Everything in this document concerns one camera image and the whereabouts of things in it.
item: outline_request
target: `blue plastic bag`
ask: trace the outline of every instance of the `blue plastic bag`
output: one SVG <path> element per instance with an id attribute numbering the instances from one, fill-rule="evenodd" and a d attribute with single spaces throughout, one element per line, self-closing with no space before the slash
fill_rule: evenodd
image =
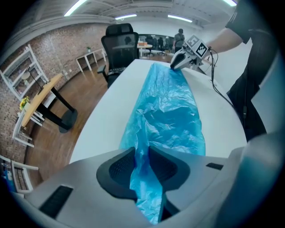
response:
<path id="1" fill-rule="evenodd" d="M 136 148 L 130 189 L 137 193 L 137 207 L 157 224 L 162 186 L 149 165 L 150 145 L 205 155 L 201 121 L 186 79 L 181 71 L 157 63 L 148 72 L 120 143 L 120 148 Z"/>

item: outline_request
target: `black table leg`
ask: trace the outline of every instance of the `black table leg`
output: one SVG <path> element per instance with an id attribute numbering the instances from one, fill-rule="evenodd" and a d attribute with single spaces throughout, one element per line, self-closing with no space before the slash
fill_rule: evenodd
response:
<path id="1" fill-rule="evenodd" d="M 59 94 L 59 92 L 53 87 L 51 89 L 53 94 L 72 112 L 75 111 L 75 109 Z"/>
<path id="2" fill-rule="evenodd" d="M 64 124 L 62 122 L 62 119 L 59 118 L 56 114 L 52 113 L 48 108 L 46 108 L 43 104 L 40 104 L 37 108 L 37 111 L 39 111 L 40 113 L 43 114 L 43 116 L 45 116 L 47 119 L 49 119 L 50 121 L 54 122 L 55 124 L 57 124 L 58 126 L 69 130 L 71 127 Z"/>

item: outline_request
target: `yellow flowers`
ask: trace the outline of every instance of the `yellow flowers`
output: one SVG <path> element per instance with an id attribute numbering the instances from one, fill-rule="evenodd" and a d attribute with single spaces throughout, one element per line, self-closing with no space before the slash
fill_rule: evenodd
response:
<path id="1" fill-rule="evenodd" d="M 29 102 L 29 97 L 26 96 L 25 98 L 22 99 L 21 103 L 20 103 L 20 110 L 23 110 L 23 108 L 25 107 L 25 105 Z"/>

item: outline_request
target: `wooden floor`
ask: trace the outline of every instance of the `wooden floor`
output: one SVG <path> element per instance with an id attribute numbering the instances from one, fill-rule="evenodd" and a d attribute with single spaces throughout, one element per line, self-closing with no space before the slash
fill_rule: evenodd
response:
<path id="1" fill-rule="evenodd" d="M 155 55 L 152 60 L 170 62 L 171 56 Z M 92 72 L 88 69 L 74 76 L 60 90 L 60 94 L 78 111 L 78 117 L 73 128 L 61 134 L 58 126 L 45 120 L 42 127 L 35 125 L 32 138 L 35 147 L 28 147 L 25 163 L 39 167 L 39 173 L 30 173 L 32 185 L 37 186 L 42 180 L 48 179 L 62 167 L 69 164 L 76 141 L 91 112 L 107 91 L 107 83 L 104 77 L 97 74 L 97 65 L 91 65 Z M 62 116 L 66 107 L 55 101 L 51 111 Z"/>

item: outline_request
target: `ceiling light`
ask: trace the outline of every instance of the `ceiling light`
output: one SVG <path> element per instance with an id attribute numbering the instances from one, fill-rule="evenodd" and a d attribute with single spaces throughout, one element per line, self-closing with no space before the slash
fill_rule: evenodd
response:
<path id="1" fill-rule="evenodd" d="M 125 15 L 125 16 L 115 17 L 115 19 L 119 20 L 119 19 L 124 19 L 124 18 L 128 18 L 128 17 L 133 17 L 133 16 L 137 16 L 137 15 L 136 14 L 130 14 L 130 15 Z"/>
<path id="2" fill-rule="evenodd" d="M 187 22 L 192 22 L 189 19 L 186 19 L 186 18 L 183 18 L 183 17 L 179 17 L 179 16 L 168 15 L 168 17 L 179 19 L 179 20 L 184 20 L 184 21 L 187 21 Z"/>
<path id="3" fill-rule="evenodd" d="M 236 6 L 236 2 L 233 0 L 223 0 L 223 1 L 228 3 L 230 6 Z"/>
<path id="4" fill-rule="evenodd" d="M 81 6 L 83 3 L 85 3 L 87 0 L 79 0 L 77 3 L 75 3 L 73 5 L 73 7 L 71 7 L 69 9 L 69 11 L 67 11 L 67 13 L 64 16 L 69 16 L 70 14 L 72 14 L 79 6 Z"/>

